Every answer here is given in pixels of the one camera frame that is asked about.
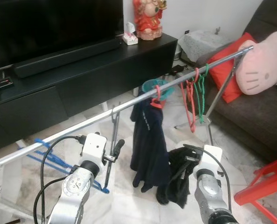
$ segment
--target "black cable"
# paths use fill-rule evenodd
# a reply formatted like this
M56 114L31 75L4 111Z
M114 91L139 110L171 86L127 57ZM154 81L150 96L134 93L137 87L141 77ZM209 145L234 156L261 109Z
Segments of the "black cable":
M44 188L44 180L43 180L43 177L44 177L44 162L46 160L46 157L48 156L49 152L51 151L51 149L56 145L58 144L60 141L64 140L64 139L79 139L78 136L64 136L60 139L58 139L57 141L55 141L49 148L48 150L46 151L43 159L42 159L42 162L41 162L41 170L40 170L40 185L41 185L41 190ZM45 203L44 203L44 191L42 192L42 199L41 199L41 207L42 207L42 212L41 212L41 223L44 224L45 223Z
M39 198L40 198L40 195L43 195L43 192L44 190L51 184L53 183L56 183L56 182L59 182L59 181L62 181L64 180L66 177L61 177L59 179L56 179L56 180L53 180L51 182L49 182L48 184L46 184L40 191L39 193L37 194L36 198L35 198L35 202L34 202L34 206L33 206L33 217L34 217L34 222L35 224L38 224L38 221L37 221L37 204L38 204L38 201L39 201Z
M230 212L232 212L232 204L231 204L231 188L230 188L230 180L229 180L229 176L225 170L225 168L222 166L222 164L218 161L217 158L215 158L215 156L213 156L211 153L207 152L206 150L203 150L204 153L208 154L212 159L215 160L215 162L217 162L217 164L220 166L220 168L222 169L222 171L224 172L224 176L226 177L226 181L227 181L227 188L228 188L228 204L229 204L229 210Z

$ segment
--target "tv screen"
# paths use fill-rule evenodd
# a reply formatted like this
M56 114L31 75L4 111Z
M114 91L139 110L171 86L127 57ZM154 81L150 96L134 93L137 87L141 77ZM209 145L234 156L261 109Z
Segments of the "tv screen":
M122 0L0 0L0 67L122 33Z

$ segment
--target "red cushion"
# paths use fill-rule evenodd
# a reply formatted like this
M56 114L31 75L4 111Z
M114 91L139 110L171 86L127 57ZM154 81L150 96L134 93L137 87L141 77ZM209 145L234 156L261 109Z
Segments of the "red cushion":
M256 42L249 33L245 33L242 37L240 37L234 43L232 43L227 48L223 49L222 51L220 51L216 55L214 55L212 58L210 58L208 63L215 62L223 57L226 57L230 54L235 53L236 51L238 51L238 48L247 40L252 40L252 41ZM213 80L215 81L218 89L221 88L222 84L224 83L227 76L231 72L233 66L234 66L234 59L224 62L224 63L210 69L210 74L211 74ZM227 103L230 103L234 99L238 98L241 94L242 94L242 92L239 89L239 86L236 82L236 77L233 77L232 80L229 82L226 90L224 91L222 98Z

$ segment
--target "black cloth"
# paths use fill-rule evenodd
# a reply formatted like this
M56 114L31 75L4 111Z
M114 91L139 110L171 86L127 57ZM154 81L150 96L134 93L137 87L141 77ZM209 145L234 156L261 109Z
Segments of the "black cloth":
M177 203L184 208L189 192L189 175L193 168L199 164L202 150L199 147L184 145L169 152L169 161L172 172L170 182L157 188L156 198L160 204L169 201Z
M135 122L130 167L137 171L132 184L137 187L140 181L144 181L141 192L153 186L166 185L171 174L161 127L163 113L150 102L147 99L136 104L130 117Z

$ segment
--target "soundbar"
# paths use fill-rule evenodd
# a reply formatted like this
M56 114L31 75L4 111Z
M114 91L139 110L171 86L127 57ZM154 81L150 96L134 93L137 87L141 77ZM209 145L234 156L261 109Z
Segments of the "soundbar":
M16 75L20 78L38 74L43 71L54 69L62 65L82 60L87 57L98 55L120 46L118 38L97 43L90 46L71 48L48 55L35 57L13 65Z

